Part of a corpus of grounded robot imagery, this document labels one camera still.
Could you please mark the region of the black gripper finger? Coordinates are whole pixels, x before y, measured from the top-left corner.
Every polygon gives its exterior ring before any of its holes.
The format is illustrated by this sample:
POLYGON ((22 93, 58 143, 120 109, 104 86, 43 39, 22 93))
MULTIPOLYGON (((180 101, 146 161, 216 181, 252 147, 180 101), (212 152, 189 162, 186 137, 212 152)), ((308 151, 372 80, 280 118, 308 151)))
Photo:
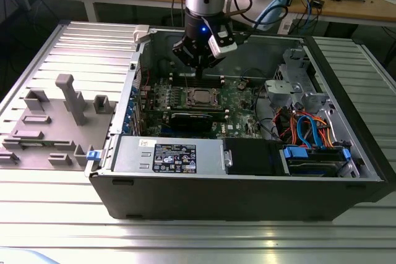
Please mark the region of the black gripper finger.
POLYGON ((185 65, 194 69, 195 77, 200 78, 200 61, 196 41, 190 38, 182 38, 173 45, 173 54, 185 65))
POLYGON ((209 46, 203 47, 203 52, 199 56, 199 78, 202 78, 203 72, 207 68, 213 68, 219 64, 224 58, 216 58, 209 46))

